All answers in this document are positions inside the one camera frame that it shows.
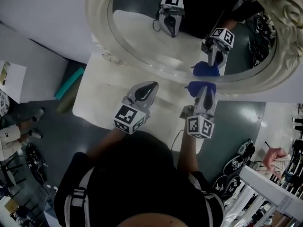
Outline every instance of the mirror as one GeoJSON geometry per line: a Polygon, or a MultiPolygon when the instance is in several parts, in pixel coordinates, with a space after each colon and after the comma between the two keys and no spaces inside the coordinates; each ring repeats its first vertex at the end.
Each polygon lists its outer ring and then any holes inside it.
{"type": "Polygon", "coordinates": [[[234,35],[227,61],[219,69],[221,76],[266,66],[261,62],[272,56],[276,31],[258,1],[183,0],[183,3],[184,14],[180,16],[175,37],[161,28],[161,0],[112,0],[112,11],[109,6],[108,12],[112,13],[114,25],[109,26],[115,26],[111,27],[114,37],[130,54],[150,66],[160,65],[161,71],[192,74],[191,67],[199,61],[209,63],[201,44],[215,28],[227,28],[234,35]]]}

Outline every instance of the pink cloth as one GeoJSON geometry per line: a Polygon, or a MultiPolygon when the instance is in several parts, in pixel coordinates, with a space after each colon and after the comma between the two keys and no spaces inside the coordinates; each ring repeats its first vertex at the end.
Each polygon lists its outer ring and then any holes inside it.
{"type": "Polygon", "coordinates": [[[281,179],[282,175],[278,174],[272,166],[274,160],[286,157],[288,153],[282,148],[269,148],[267,154],[263,159],[263,164],[268,171],[270,171],[277,178],[281,179]]]}

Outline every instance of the teal mat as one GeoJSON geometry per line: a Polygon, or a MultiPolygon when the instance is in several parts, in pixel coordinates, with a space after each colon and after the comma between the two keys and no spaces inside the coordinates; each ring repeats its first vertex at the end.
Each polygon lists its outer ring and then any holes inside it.
{"type": "Polygon", "coordinates": [[[77,78],[84,74],[84,69],[79,68],[62,86],[61,88],[55,93],[54,97],[60,100],[64,93],[70,88],[70,86],[77,80],[77,78]]]}

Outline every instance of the white shorts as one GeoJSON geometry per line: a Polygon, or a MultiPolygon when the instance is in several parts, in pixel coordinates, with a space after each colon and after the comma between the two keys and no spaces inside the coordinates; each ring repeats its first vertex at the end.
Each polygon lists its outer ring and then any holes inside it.
{"type": "Polygon", "coordinates": [[[18,141],[20,136],[20,129],[16,125],[12,125],[0,130],[0,140],[2,143],[4,160],[21,149],[21,143],[18,141]]]}

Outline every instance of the ornate mirror frame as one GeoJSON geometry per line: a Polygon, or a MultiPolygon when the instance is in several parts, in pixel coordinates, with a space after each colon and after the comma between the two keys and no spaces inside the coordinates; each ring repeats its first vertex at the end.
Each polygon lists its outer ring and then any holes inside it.
{"type": "Polygon", "coordinates": [[[222,94],[256,93],[287,80],[303,63],[303,0],[257,0],[268,12],[276,29],[276,42],[269,56],[246,72],[221,77],[195,77],[167,69],[140,54],[119,35],[113,20],[113,0],[86,0],[89,27],[100,45],[127,62],[184,85],[190,81],[213,82],[222,94]]]}

